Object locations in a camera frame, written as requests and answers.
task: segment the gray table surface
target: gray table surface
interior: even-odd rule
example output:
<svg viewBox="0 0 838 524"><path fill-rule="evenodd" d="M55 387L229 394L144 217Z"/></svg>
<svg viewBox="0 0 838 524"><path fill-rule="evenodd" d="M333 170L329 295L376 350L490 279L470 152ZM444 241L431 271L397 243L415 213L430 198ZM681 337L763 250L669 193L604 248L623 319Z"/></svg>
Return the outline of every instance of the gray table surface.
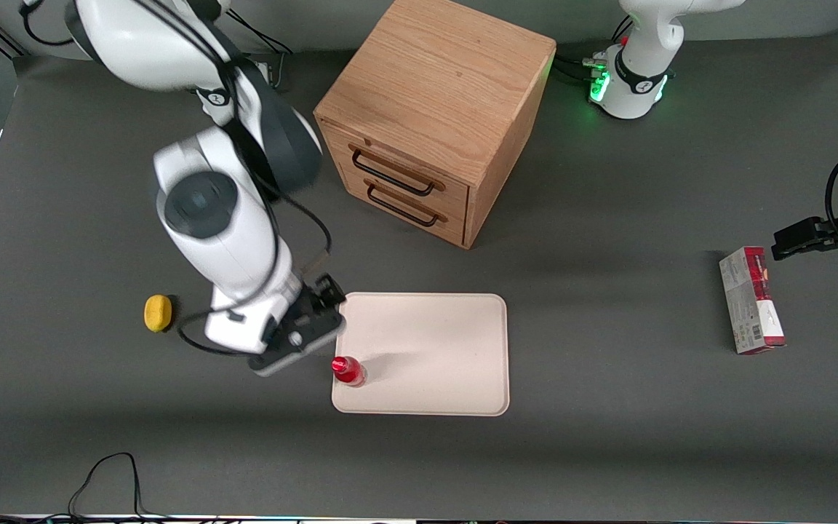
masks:
<svg viewBox="0 0 838 524"><path fill-rule="evenodd" d="M300 54L311 114L346 53ZM770 264L789 347L735 355L721 253L822 211L838 34L692 42L661 106L617 122L552 79L470 252L346 196L300 194L347 291L489 292L509 308L499 418L346 416L330 352L262 379L143 327L209 283L161 229L151 156L210 125L188 94L33 57L0 142L0 512L59 511L129 450L153 511L838 522L838 253ZM299 256L316 229L279 209ZM81 501L129 511L125 464Z"/></svg>

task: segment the wooden drawer cabinet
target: wooden drawer cabinet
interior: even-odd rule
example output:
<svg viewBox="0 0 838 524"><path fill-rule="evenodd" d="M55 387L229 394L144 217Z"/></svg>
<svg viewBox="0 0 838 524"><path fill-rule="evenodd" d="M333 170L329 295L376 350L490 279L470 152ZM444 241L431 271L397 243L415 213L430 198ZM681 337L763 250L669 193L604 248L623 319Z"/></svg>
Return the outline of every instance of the wooden drawer cabinet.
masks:
<svg viewBox="0 0 838 524"><path fill-rule="evenodd" d="M470 248L525 146L555 42L448 0L396 0L316 107L345 188Z"/></svg>

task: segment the black metal handle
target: black metal handle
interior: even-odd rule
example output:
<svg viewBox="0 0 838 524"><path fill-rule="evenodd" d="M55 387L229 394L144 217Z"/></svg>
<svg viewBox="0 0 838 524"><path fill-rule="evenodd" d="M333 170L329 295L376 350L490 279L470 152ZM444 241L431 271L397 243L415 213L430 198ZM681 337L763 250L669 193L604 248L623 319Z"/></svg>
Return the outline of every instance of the black metal handle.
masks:
<svg viewBox="0 0 838 524"><path fill-rule="evenodd" d="M397 215L402 216L407 220L418 223L418 225L422 226L423 228L431 228L432 226L435 226L436 222L439 221L438 215L432 215L432 218L430 218L429 220L423 220L422 218L419 218L416 215L412 215L412 213L407 213L402 209L399 209L399 207L392 205L389 202L384 202L382 199L378 199L376 196L373 196L373 190L375 190L376 188L377 186L373 185L373 183L369 186L369 188L367 188L367 198L370 199L371 202L374 202L376 205L383 207L383 209L389 209L393 213L396 213Z"/></svg>
<svg viewBox="0 0 838 524"><path fill-rule="evenodd" d="M413 186L410 186L408 183L400 182L399 180L397 180L396 178L393 178L390 175L384 175L382 172L379 172L379 170L373 169L371 166L366 166L366 165L358 162L358 159L361 156L362 156L362 152L360 151L360 149L355 149L355 154L351 157L351 163L353 163L356 168L358 168L360 170L363 170L363 172L368 172L371 175L374 175L377 178L379 178L379 179L381 179L385 182L392 183L394 186L396 186L397 188L402 189L403 191L408 191L410 193L413 193L413 195L415 195L417 197L427 197L432 192L432 189L435 189L435 183L434 182L429 182L428 183L428 188L425 188L425 189L413 188Z"/></svg>

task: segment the cardboard box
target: cardboard box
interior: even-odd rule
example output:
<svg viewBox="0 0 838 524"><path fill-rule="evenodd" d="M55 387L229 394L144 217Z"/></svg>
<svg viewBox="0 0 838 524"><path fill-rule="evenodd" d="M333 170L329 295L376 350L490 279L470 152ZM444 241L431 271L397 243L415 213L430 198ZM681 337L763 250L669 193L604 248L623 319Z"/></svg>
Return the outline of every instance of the cardboard box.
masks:
<svg viewBox="0 0 838 524"><path fill-rule="evenodd" d="M768 292L765 249L745 247L719 262L733 323L735 352L751 355L785 345L784 331Z"/></svg>

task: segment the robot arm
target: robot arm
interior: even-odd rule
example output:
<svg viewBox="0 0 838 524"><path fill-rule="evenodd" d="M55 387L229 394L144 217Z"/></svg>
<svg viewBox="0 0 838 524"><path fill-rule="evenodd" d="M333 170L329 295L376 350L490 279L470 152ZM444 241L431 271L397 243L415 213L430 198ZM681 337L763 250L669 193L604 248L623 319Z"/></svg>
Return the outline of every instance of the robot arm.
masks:
<svg viewBox="0 0 838 524"><path fill-rule="evenodd" d="M27 16L41 0L25 2ZM322 150L265 71L212 25L229 4L73 0L65 17L73 40L114 76L146 90L198 90L217 106L210 116L218 127L154 156L161 223L213 284L212 306L182 319L177 331L204 351L250 356L252 369L267 376L334 338L345 298L328 276L312 289L293 273L271 205L285 199L300 207L287 194L314 181ZM228 349L184 334L199 319L206 336Z"/></svg>
<svg viewBox="0 0 838 524"><path fill-rule="evenodd" d="M685 42L679 16L712 13L745 0L620 0L634 20L628 44L596 54L607 71L591 90L591 102L618 119L638 119L661 99L666 71Z"/></svg>

